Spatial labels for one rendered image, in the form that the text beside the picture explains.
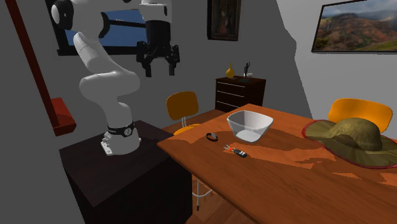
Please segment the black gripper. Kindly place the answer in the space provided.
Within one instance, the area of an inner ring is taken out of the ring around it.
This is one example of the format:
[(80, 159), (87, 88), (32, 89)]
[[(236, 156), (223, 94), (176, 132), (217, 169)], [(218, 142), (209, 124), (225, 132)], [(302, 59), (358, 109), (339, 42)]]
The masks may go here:
[(162, 20), (146, 21), (145, 41), (138, 41), (136, 61), (142, 64), (146, 77), (151, 77), (151, 62), (157, 57), (165, 57), (169, 63), (169, 75), (175, 75), (175, 68), (180, 62), (178, 45), (171, 45), (171, 24)]

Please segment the dark framed window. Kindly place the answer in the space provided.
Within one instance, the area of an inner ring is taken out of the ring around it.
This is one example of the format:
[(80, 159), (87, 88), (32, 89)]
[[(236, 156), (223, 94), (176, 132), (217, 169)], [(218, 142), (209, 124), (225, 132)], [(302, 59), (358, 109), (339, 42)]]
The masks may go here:
[[(77, 55), (73, 43), (75, 31), (61, 29), (53, 21), (51, 6), (56, 0), (45, 0), (52, 21), (53, 30), (57, 39), (59, 56)], [(147, 41), (146, 25), (142, 15), (137, 10), (107, 11), (109, 18), (109, 31), (99, 41), (109, 55), (133, 55), (136, 54), (138, 41)]]

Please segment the orange chair with metal legs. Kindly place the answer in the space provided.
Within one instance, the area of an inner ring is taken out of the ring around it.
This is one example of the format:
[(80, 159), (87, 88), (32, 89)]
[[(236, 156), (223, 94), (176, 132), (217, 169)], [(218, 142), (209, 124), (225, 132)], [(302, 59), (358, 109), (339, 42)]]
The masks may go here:
[(191, 125), (186, 124), (186, 117), (195, 115), (199, 110), (199, 104), (195, 92), (178, 92), (169, 96), (166, 101), (166, 107), (169, 117), (172, 120), (181, 120), (182, 127), (175, 131), (173, 133), (174, 135), (199, 126), (199, 123)]

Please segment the dark framed portrait picture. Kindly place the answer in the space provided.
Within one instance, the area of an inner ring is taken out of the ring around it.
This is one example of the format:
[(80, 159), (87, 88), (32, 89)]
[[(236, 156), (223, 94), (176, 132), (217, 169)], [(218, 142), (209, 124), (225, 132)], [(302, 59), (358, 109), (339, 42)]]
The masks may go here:
[(207, 38), (238, 41), (241, 0), (207, 0)]

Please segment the dark chest of drawers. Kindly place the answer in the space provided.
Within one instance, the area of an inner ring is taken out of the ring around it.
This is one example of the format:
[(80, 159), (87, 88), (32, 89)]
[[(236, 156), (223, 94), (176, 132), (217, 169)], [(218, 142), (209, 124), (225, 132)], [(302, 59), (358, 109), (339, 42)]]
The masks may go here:
[(253, 78), (248, 69), (251, 63), (244, 66), (242, 76), (235, 75), (232, 65), (226, 70), (226, 75), (216, 79), (215, 109), (230, 112), (246, 104), (262, 106), (266, 79)]

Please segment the white bowl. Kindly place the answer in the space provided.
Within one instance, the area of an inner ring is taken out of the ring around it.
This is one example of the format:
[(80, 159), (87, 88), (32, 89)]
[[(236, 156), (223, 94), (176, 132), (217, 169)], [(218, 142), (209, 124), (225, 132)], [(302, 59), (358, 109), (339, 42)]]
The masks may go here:
[(247, 110), (235, 112), (226, 120), (234, 136), (249, 143), (258, 141), (274, 122), (270, 116)]

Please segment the red wooden beam with block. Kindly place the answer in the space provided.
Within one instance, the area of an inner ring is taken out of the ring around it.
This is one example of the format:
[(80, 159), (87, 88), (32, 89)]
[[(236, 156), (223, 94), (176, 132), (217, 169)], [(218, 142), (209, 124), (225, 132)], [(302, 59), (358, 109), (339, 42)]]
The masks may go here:
[(29, 39), (29, 35), (22, 19), (17, 0), (4, 1), (8, 7), (10, 17), (15, 26), (15, 30), (18, 34), (27, 62), (30, 66), (34, 81), (36, 82), (38, 92), (43, 101), (54, 134), (56, 136), (61, 136), (64, 134), (72, 133), (76, 128), (76, 122), (74, 121), (72, 115), (70, 114), (67, 106), (65, 105), (61, 97), (53, 99), (50, 98), (50, 94), (48, 92), (45, 80), (38, 64), (38, 60), (34, 53), (31, 41)]

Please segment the black key fob with keys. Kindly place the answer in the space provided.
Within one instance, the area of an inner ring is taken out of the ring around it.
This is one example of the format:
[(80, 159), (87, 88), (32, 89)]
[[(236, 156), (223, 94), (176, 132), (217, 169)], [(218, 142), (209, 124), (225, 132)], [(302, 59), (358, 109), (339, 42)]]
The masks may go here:
[(226, 145), (223, 147), (226, 151), (229, 152), (233, 152), (234, 154), (242, 157), (242, 158), (246, 158), (247, 157), (247, 153), (245, 151), (239, 150), (237, 148), (231, 147), (229, 145)]

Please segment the dark robot stand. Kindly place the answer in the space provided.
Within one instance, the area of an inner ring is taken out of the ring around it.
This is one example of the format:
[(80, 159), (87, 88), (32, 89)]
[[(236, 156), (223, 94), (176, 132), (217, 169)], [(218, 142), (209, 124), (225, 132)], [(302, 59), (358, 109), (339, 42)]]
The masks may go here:
[(135, 126), (142, 141), (126, 155), (107, 156), (101, 134), (59, 151), (85, 224), (185, 224), (193, 214), (192, 175), (157, 146), (171, 133)]

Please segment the brown wooden table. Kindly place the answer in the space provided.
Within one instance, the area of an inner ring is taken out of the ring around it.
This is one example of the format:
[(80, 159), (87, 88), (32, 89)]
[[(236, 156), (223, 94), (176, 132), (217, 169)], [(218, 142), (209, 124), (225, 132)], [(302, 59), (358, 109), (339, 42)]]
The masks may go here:
[[(159, 147), (257, 224), (397, 224), (397, 168), (366, 169), (336, 157), (302, 136), (306, 117), (245, 109), (274, 119), (255, 143), (237, 139), (221, 115)], [(218, 141), (206, 138), (212, 132)]]

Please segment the framed landscape picture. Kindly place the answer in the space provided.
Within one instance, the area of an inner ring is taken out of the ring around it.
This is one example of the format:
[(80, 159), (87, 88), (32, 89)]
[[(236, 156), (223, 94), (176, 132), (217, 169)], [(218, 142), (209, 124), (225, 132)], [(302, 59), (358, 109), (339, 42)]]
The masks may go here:
[(397, 0), (324, 4), (312, 53), (397, 53)]

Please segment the olive sun hat red brim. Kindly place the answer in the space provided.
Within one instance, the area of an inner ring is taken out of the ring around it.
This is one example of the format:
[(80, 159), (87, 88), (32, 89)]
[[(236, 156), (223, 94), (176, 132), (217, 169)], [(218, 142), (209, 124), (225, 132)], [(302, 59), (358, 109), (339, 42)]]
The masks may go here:
[(315, 120), (302, 129), (302, 136), (351, 164), (368, 169), (397, 168), (397, 143), (364, 118), (337, 123)]

